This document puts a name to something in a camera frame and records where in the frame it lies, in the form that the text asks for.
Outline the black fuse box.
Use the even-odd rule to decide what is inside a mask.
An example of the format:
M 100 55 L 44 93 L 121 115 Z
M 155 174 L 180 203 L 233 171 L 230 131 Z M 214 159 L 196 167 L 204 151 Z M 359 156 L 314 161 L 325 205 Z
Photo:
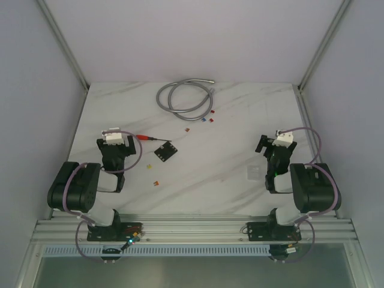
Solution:
M 162 144 L 158 149 L 154 151 L 154 154 L 162 161 L 167 161 L 170 157 L 177 153 L 177 149 L 172 145 L 170 141 Z

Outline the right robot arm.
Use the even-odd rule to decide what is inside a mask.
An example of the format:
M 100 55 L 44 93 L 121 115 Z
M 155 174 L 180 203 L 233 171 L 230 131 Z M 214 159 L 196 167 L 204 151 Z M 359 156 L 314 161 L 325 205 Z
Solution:
M 293 201 L 272 209 L 264 222 L 248 223 L 250 238 L 286 241 L 300 237 L 299 223 L 340 208 L 341 193 L 328 165 L 291 163 L 296 146 L 292 133 L 275 139 L 266 135 L 260 137 L 255 152 L 265 149 L 266 189 L 271 194 L 290 194 Z

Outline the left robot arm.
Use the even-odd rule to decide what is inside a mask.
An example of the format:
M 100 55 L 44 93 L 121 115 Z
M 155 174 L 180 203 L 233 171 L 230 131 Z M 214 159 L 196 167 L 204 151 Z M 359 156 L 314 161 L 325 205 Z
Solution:
M 97 139 L 102 163 L 66 161 L 47 194 L 52 209 L 67 212 L 85 221 L 89 241 L 122 241 L 127 224 L 119 212 L 97 199 L 99 193 L 120 193 L 125 184 L 125 159 L 136 154 L 134 137 L 112 133 Z

